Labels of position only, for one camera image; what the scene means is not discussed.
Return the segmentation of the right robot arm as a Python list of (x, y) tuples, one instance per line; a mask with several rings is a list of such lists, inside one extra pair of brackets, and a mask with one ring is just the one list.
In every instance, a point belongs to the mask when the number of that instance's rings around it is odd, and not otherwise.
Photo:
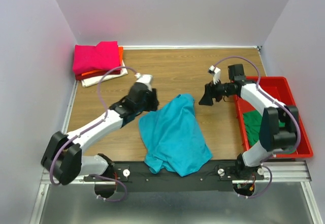
[(247, 79), (242, 64), (228, 67), (230, 81), (222, 83), (221, 70), (211, 66), (208, 72), (213, 79), (205, 85), (199, 105), (212, 106), (223, 97), (236, 95), (248, 102), (262, 117), (258, 141), (247, 151), (238, 155), (232, 173), (246, 179), (261, 164), (278, 153), (290, 153), (299, 146), (301, 130), (296, 106), (278, 101), (259, 85), (259, 81)]

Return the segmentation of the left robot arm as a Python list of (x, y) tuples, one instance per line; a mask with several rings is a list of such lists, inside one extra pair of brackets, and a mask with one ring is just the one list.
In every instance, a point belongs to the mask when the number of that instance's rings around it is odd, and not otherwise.
[(157, 91), (152, 87), (152, 76), (143, 75), (126, 96), (95, 120), (67, 134), (54, 133), (41, 160), (41, 165), (49, 172), (51, 183), (67, 185), (84, 175), (109, 180), (113, 174), (113, 162), (104, 154), (85, 156), (85, 151), (106, 135), (132, 122), (142, 112), (156, 111), (157, 108)]

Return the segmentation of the teal t shirt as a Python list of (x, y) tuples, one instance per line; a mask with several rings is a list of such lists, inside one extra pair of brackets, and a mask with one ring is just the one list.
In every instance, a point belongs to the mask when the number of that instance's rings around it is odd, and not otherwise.
[(213, 154), (196, 120), (195, 100), (179, 94), (164, 107), (139, 119), (139, 132), (147, 149), (149, 171), (162, 169), (184, 177), (195, 173)]

